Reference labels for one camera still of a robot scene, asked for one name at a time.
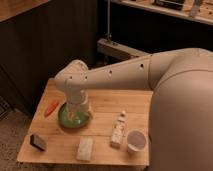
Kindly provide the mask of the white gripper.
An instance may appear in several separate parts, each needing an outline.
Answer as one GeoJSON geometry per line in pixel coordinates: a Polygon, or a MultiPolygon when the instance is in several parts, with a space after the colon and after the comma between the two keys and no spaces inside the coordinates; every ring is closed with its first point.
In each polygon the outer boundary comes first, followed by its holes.
{"type": "Polygon", "coordinates": [[[87,116],[92,118],[92,107],[89,104],[88,93],[81,89],[70,89],[65,91],[68,113],[68,120],[74,118],[76,112],[87,112],[87,116]]]}

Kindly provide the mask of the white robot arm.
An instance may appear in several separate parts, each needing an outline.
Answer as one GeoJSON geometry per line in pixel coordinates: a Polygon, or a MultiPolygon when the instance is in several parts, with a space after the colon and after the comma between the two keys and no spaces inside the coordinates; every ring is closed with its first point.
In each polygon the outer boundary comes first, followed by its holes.
{"type": "Polygon", "coordinates": [[[70,62],[55,76],[71,111],[88,89],[151,90],[147,171],[213,171],[213,52],[184,48],[89,69],[70,62]]]}

